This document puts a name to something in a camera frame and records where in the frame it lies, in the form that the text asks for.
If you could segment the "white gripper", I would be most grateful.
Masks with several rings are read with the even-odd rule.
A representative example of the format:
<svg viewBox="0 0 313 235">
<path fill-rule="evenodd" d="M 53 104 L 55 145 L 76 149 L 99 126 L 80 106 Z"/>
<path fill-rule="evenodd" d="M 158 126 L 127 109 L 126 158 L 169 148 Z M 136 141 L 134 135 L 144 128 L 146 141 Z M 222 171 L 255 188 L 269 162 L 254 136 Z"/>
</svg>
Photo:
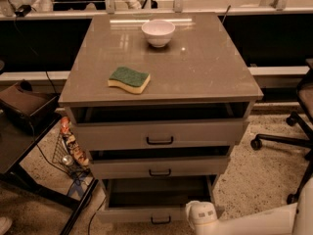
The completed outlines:
<svg viewBox="0 0 313 235">
<path fill-rule="evenodd" d="M 186 205 L 185 212 L 187 221 L 192 229 L 217 220 L 216 209 L 211 202 L 191 201 Z"/>
</svg>

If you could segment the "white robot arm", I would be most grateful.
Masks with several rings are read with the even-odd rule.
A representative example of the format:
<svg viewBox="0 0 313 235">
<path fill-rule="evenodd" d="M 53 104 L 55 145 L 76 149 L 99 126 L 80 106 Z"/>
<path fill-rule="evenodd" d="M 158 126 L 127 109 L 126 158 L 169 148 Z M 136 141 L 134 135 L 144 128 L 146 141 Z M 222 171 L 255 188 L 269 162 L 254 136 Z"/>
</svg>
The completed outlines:
<svg viewBox="0 0 313 235">
<path fill-rule="evenodd" d="M 213 203 L 192 201 L 186 216 L 196 235 L 313 235 L 313 178 L 294 204 L 220 220 Z"/>
</svg>

